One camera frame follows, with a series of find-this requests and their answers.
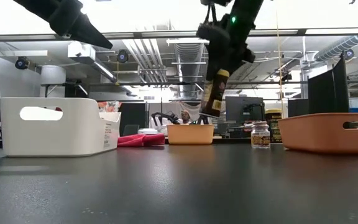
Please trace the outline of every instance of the black chair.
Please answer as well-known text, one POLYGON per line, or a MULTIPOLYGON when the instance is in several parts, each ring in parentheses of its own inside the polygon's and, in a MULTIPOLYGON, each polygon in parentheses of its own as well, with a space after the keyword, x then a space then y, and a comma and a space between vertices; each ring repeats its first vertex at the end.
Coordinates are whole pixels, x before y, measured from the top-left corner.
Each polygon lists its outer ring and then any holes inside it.
POLYGON ((125 125, 124 132, 123 132, 122 136, 129 136, 129 135, 137 134, 138 130, 139 130, 138 124, 125 125))

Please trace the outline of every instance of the black table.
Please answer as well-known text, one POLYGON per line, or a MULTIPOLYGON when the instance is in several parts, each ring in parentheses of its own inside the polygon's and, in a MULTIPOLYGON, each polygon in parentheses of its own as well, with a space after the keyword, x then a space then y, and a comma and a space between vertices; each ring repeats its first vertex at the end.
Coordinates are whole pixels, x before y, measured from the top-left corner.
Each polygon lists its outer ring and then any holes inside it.
POLYGON ((0 223, 358 223, 358 156, 248 144, 0 151, 0 223))

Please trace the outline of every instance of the white plastic bin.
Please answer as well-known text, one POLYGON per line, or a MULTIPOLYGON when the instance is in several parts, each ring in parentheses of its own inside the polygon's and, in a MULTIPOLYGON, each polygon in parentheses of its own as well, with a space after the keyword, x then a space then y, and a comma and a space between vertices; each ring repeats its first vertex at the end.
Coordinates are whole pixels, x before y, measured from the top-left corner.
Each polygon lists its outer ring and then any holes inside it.
POLYGON ((84 98, 2 98, 7 156, 88 156, 117 148, 121 113, 84 98))

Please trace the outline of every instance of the red towel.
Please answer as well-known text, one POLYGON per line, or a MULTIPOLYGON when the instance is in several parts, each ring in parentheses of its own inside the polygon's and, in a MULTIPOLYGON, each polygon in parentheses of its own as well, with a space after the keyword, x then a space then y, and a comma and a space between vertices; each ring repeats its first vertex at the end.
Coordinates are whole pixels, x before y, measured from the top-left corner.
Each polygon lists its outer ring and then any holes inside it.
POLYGON ((135 134, 118 138, 118 147, 160 146, 165 144, 164 134, 135 134))

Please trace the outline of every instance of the small orange bin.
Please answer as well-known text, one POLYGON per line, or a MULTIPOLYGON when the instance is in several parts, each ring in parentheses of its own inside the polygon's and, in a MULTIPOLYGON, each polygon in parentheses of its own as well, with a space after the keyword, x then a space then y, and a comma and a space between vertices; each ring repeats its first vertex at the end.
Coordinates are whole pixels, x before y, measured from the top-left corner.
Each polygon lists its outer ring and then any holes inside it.
POLYGON ((358 129, 344 123, 358 121, 358 113, 322 113, 281 119, 278 127, 288 149, 330 154, 358 154, 358 129))
POLYGON ((167 125, 169 144, 212 144, 212 124, 167 125))

